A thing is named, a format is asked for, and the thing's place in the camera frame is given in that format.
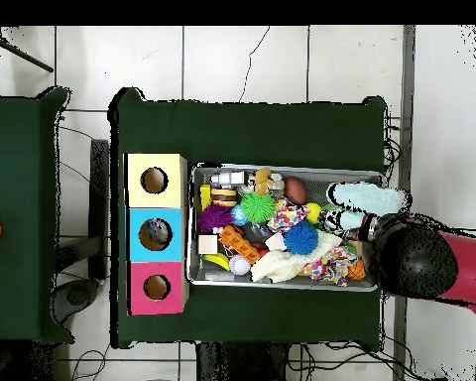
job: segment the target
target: green table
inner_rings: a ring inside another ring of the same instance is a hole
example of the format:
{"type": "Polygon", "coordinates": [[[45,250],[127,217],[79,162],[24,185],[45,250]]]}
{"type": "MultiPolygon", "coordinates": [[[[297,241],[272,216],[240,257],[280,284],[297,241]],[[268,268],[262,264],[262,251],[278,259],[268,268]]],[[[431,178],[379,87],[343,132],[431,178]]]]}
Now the green table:
{"type": "Polygon", "coordinates": [[[0,339],[71,341],[50,314],[56,272],[55,127],[67,91],[0,97],[0,339]]]}
{"type": "Polygon", "coordinates": [[[384,171],[382,98],[363,104],[209,104],[148,102],[136,88],[113,99],[111,333],[114,344],[140,341],[360,340],[379,348],[380,291],[286,291],[190,286],[181,315],[134,316],[125,306],[124,153],[178,153],[189,164],[218,162],[384,171]]]}

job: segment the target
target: blue spiky ball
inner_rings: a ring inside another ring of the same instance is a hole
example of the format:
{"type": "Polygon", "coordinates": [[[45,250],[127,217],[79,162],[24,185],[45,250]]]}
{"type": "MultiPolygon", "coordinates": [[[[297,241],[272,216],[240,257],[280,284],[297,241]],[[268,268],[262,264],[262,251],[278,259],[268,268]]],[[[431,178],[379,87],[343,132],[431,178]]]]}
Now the blue spiky ball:
{"type": "Polygon", "coordinates": [[[317,247],[317,231],[304,219],[285,233],[284,243],[294,254],[310,254],[317,247]]]}

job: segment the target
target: green spiky ball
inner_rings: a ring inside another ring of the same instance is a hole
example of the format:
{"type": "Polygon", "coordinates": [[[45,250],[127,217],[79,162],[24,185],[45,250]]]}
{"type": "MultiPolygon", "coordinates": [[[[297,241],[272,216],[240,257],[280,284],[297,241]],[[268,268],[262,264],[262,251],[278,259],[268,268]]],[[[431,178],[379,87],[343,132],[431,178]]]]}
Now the green spiky ball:
{"type": "Polygon", "coordinates": [[[269,195],[250,192],[243,196],[241,205],[245,217],[253,223],[266,222],[275,214],[275,201],[269,195]]]}

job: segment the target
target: colorful fabric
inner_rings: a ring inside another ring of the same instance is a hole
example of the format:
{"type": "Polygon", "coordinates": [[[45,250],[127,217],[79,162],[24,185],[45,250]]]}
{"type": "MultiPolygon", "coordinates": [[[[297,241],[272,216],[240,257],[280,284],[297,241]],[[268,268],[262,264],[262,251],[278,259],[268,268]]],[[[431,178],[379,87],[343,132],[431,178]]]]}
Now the colorful fabric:
{"type": "Polygon", "coordinates": [[[339,287],[346,287],[348,268],[354,265],[357,259],[358,256],[351,253],[347,247],[335,247],[320,259],[306,265],[303,271],[314,281],[329,281],[339,287]]]}
{"type": "Polygon", "coordinates": [[[310,209],[306,206],[289,206],[287,199],[284,199],[282,207],[268,221],[268,227],[272,232],[286,232],[297,223],[305,219],[310,209]]]}

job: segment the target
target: yellow ball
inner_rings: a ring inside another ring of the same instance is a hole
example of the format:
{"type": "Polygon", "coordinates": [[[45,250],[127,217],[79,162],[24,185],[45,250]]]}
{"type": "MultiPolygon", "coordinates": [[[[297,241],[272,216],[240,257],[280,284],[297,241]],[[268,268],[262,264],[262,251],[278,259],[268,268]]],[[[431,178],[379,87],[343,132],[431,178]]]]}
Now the yellow ball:
{"type": "Polygon", "coordinates": [[[306,220],[308,220],[312,225],[317,224],[317,217],[322,212],[321,206],[317,203],[309,203],[305,205],[310,209],[310,212],[306,215],[306,220]]]}

